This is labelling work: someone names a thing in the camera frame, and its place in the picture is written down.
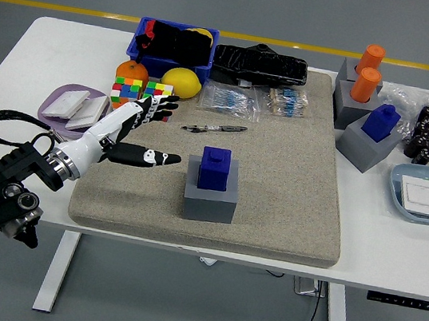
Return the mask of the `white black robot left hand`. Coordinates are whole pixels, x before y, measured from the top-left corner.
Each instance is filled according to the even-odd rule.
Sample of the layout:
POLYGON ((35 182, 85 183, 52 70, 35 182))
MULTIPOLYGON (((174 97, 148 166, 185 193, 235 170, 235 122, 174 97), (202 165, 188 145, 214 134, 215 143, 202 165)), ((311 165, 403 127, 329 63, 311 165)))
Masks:
POLYGON ((177 101, 179 97, 173 95, 128 101, 87 129, 80 139, 59 144, 47 160, 63 180, 77 180, 92 164, 105 159, 141 168, 178 164, 181 162, 179 155, 122 141, 141 124, 161 121, 172 115, 172 111, 178 108, 177 101))

